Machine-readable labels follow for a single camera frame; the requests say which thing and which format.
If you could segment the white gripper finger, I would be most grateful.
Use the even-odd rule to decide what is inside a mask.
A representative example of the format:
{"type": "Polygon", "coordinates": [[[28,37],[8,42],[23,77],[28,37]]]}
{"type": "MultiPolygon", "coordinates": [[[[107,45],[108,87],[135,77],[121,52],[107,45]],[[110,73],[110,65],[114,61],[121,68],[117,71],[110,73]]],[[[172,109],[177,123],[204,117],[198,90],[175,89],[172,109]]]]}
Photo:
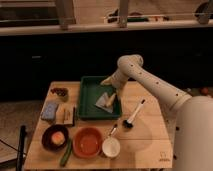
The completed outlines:
{"type": "Polygon", "coordinates": [[[117,98],[121,99],[121,95],[120,95],[121,90],[120,89],[115,89],[115,93],[116,93],[117,98]]]}
{"type": "Polygon", "coordinates": [[[102,80],[100,85],[102,86],[112,85],[111,77],[107,77],[106,79],[102,80]]]}

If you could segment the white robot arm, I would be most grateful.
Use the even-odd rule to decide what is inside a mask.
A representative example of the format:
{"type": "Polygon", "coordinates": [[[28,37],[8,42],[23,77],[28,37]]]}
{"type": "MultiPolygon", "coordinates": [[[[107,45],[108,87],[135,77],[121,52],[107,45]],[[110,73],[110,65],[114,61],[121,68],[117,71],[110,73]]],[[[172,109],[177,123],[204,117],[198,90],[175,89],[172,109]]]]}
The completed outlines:
{"type": "Polygon", "coordinates": [[[213,98],[191,96],[142,68],[141,55],[124,55],[117,70],[102,85],[112,85],[118,96],[130,78],[136,80],[177,116],[172,171],[213,171],[213,98]]]}

